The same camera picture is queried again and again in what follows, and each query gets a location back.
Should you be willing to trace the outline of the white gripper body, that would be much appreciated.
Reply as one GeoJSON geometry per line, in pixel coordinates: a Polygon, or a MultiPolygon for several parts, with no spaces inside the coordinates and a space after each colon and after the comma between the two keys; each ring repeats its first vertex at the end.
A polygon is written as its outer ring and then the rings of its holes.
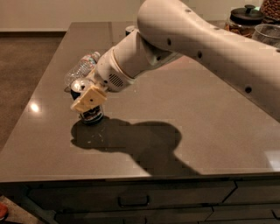
{"type": "Polygon", "coordinates": [[[87,76],[98,87],[109,92],[121,92],[134,83],[118,65],[114,55],[114,48],[110,48],[98,60],[95,68],[87,76]]]}

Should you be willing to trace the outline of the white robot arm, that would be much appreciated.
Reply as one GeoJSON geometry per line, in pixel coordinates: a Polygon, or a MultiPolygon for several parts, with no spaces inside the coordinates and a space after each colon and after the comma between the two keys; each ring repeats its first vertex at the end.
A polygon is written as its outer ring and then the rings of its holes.
{"type": "Polygon", "coordinates": [[[71,110],[81,114],[120,92],[144,72],[185,55],[280,119],[280,52],[209,24],[180,0],[146,0],[137,28],[98,60],[71,110]]]}

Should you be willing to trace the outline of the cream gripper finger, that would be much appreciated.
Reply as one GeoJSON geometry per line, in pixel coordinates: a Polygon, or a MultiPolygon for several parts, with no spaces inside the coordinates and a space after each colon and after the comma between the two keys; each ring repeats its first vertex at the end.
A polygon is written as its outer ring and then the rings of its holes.
{"type": "Polygon", "coordinates": [[[71,110],[79,114],[100,106],[107,100],[106,93],[95,84],[86,85],[84,88],[81,85],[74,84],[71,86],[71,89],[79,94],[73,101],[71,110]]]}

